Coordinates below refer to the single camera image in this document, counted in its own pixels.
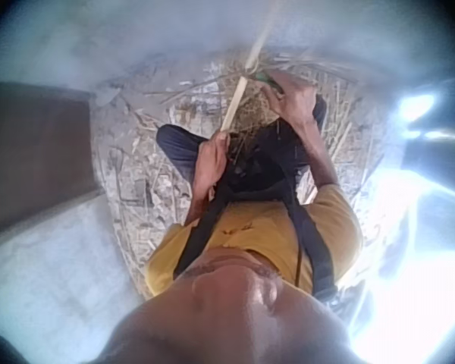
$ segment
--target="yellow shirt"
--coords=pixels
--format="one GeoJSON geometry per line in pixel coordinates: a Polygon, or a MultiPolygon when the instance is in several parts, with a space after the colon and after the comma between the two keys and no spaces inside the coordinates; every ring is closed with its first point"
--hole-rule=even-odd
{"type": "MultiPolygon", "coordinates": [[[[337,281],[355,262],[362,242],[357,217],[339,186],[323,186],[313,203],[304,206],[330,251],[337,281]]],[[[173,224],[146,266],[146,284],[153,295],[173,281],[174,268],[190,235],[188,226],[173,224]]],[[[267,258],[281,277],[295,282],[298,242],[293,224],[282,202],[231,203],[216,224],[205,249],[215,247],[255,251],[267,258]]],[[[300,288],[312,292],[312,267],[303,257],[300,288]]]]}

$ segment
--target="man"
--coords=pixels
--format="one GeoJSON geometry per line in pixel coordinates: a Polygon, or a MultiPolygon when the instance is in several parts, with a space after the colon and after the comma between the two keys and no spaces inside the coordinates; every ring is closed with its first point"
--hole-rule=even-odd
{"type": "Polygon", "coordinates": [[[149,260],[154,297],[119,324],[97,363],[359,362],[319,302],[361,244],[319,133],[325,103],[305,81],[269,75],[284,91],[263,86],[281,119],[259,131],[243,161],[228,161],[227,133],[158,131],[192,202],[149,260]],[[294,187],[308,165],[318,195],[300,206],[294,187]]]}

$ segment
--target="nose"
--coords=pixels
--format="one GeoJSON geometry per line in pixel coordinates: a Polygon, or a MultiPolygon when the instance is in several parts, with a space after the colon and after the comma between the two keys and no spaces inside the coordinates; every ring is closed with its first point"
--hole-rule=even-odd
{"type": "Polygon", "coordinates": [[[277,282],[252,269],[228,265],[193,282],[198,319],[212,349],[225,353],[255,353],[269,342],[278,296],[277,282]]]}

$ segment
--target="knee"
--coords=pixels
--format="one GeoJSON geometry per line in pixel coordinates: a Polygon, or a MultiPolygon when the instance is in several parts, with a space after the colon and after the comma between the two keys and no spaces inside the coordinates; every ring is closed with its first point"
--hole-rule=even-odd
{"type": "Polygon", "coordinates": [[[170,136],[172,135],[174,128],[175,128],[174,125],[162,125],[157,130],[155,140],[160,147],[164,146],[167,140],[170,139],[170,136]]]}

